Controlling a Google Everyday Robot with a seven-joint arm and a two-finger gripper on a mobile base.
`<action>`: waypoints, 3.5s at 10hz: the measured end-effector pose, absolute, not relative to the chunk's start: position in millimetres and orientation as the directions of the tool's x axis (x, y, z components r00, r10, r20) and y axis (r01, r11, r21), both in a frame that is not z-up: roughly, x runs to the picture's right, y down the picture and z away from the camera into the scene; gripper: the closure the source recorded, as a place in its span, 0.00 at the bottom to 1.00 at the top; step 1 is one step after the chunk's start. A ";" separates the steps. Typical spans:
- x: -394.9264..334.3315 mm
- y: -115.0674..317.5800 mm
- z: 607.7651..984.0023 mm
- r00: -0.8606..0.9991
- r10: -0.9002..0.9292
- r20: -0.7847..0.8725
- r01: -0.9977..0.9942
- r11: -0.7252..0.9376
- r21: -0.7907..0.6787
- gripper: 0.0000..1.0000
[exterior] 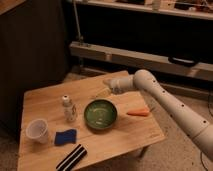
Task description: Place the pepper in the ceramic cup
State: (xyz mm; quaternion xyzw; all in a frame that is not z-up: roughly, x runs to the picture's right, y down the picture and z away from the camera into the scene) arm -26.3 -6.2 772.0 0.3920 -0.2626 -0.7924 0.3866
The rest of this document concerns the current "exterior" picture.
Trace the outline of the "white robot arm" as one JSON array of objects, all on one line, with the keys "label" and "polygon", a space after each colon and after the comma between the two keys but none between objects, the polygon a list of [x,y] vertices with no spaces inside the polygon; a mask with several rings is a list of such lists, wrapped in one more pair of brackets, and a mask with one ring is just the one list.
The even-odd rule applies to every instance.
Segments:
[{"label": "white robot arm", "polygon": [[213,124],[166,91],[151,72],[141,69],[133,75],[105,79],[103,83],[115,95],[130,91],[147,92],[213,162]]}]

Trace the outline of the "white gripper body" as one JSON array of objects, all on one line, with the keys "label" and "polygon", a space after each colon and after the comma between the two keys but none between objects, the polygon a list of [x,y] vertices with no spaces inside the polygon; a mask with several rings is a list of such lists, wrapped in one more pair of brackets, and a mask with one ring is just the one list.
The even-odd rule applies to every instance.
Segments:
[{"label": "white gripper body", "polygon": [[113,94],[122,94],[135,90],[132,76],[106,79],[103,83],[108,86]]}]

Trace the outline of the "pale wooden gripper finger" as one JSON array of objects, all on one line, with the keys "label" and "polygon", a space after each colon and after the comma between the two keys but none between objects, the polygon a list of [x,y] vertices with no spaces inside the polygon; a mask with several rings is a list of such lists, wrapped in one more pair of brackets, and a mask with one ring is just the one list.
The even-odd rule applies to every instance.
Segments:
[{"label": "pale wooden gripper finger", "polygon": [[104,88],[96,94],[96,98],[107,98],[110,95],[111,95],[111,89]]}]

